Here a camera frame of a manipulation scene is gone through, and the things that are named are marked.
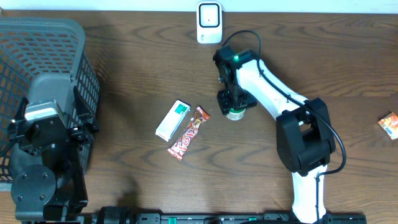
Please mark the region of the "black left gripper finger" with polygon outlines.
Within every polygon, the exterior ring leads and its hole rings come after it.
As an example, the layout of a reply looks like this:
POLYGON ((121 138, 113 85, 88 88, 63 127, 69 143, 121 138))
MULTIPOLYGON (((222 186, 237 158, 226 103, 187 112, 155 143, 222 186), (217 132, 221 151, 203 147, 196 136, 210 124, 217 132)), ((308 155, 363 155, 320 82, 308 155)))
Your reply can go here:
POLYGON ((29 101, 26 97, 23 97, 21 99, 21 103, 19 105, 19 108, 14 116, 14 121, 23 121, 25 120, 25 110, 27 108, 27 105, 29 104, 29 101))
POLYGON ((91 132, 97 133, 100 130, 95 115, 90 111, 87 104, 83 101, 78 88, 73 87, 73 94, 75 97, 75 109, 78 119, 91 132))

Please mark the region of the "grey plastic shopping basket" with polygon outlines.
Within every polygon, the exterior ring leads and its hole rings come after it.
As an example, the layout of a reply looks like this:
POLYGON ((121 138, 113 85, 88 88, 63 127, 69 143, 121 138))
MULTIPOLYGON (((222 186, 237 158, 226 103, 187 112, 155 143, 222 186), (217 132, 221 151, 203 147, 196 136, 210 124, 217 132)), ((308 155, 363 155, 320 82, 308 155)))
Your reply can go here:
POLYGON ((21 100, 55 100, 65 126, 83 123, 75 108, 74 89, 93 115, 98 112, 100 83, 85 53, 85 32, 70 19, 1 18, 1 147, 21 100))

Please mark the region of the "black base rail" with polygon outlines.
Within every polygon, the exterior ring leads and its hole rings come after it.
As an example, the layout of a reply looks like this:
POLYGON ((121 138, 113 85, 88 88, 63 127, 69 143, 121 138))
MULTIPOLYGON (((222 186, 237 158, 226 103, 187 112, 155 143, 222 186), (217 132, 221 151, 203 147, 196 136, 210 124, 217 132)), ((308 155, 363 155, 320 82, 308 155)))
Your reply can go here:
POLYGON ((290 211, 266 213, 162 213, 155 210, 133 210, 126 207, 103 207, 96 213, 81 213, 68 218, 83 224, 240 224, 240 223, 300 223, 290 211))

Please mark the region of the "white green box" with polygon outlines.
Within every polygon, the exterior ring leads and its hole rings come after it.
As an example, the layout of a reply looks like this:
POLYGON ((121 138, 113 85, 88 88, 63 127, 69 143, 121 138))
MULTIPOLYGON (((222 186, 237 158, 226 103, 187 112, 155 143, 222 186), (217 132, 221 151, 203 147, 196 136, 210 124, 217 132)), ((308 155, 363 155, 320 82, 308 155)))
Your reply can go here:
POLYGON ((189 104, 177 100, 155 130, 155 135, 168 142, 190 111, 190 108, 189 104))

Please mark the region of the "red chocolate bar wrapper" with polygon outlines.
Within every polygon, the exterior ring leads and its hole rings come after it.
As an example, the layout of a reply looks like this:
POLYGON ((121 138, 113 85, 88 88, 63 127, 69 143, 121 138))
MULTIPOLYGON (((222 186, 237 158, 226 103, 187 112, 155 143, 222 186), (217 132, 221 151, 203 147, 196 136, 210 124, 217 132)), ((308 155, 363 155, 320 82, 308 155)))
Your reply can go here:
POLYGON ((209 119, 210 115, 201 106, 198 106, 183 133, 167 151, 177 160, 181 161, 189 145, 198 134, 201 124, 209 119))

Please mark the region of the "green lid jar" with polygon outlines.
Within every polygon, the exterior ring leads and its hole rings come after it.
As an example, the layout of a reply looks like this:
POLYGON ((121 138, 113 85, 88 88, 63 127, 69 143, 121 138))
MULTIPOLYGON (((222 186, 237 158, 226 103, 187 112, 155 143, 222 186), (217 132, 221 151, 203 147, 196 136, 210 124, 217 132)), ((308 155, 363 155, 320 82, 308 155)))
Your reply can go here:
POLYGON ((231 108, 228 113, 226 114, 226 117, 230 119, 231 121, 238 121, 243 118, 245 115, 246 110, 245 109, 240 109, 240 110, 235 110, 231 108))

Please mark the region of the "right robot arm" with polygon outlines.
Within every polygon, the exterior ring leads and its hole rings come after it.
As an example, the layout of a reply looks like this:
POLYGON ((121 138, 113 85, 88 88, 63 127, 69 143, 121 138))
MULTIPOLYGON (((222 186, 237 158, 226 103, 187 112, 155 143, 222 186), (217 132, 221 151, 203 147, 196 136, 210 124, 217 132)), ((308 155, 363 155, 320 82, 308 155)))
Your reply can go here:
POLYGON ((239 120, 258 103, 271 114, 276 123, 277 153, 292 173, 293 214, 302 223, 321 220, 326 214, 323 181, 315 179, 327 170, 336 149, 326 104, 291 90, 252 50, 236 53, 224 46, 215 52, 213 61, 224 84, 217 94, 222 114, 239 120))

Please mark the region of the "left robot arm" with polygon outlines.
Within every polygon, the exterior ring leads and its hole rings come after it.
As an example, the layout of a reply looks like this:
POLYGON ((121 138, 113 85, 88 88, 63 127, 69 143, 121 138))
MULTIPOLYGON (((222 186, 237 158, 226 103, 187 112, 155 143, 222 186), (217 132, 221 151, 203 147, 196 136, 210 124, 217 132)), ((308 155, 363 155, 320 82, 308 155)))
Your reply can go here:
POLYGON ((80 154, 99 127, 77 88, 73 99, 78 126, 67 126, 55 100, 31 103, 23 98, 7 129, 10 143, 1 155, 13 147, 24 155, 25 165, 11 185, 15 216, 22 223, 73 222, 87 206, 80 154))

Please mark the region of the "orange snack packet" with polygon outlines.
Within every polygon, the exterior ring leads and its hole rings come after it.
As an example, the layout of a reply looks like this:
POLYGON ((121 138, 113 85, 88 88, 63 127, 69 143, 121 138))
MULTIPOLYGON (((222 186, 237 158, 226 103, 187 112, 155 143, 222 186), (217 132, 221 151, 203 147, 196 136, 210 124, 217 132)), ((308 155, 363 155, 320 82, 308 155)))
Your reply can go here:
POLYGON ((378 123, 392 140, 397 139, 398 117, 395 113, 388 114, 384 118, 380 119, 378 123))

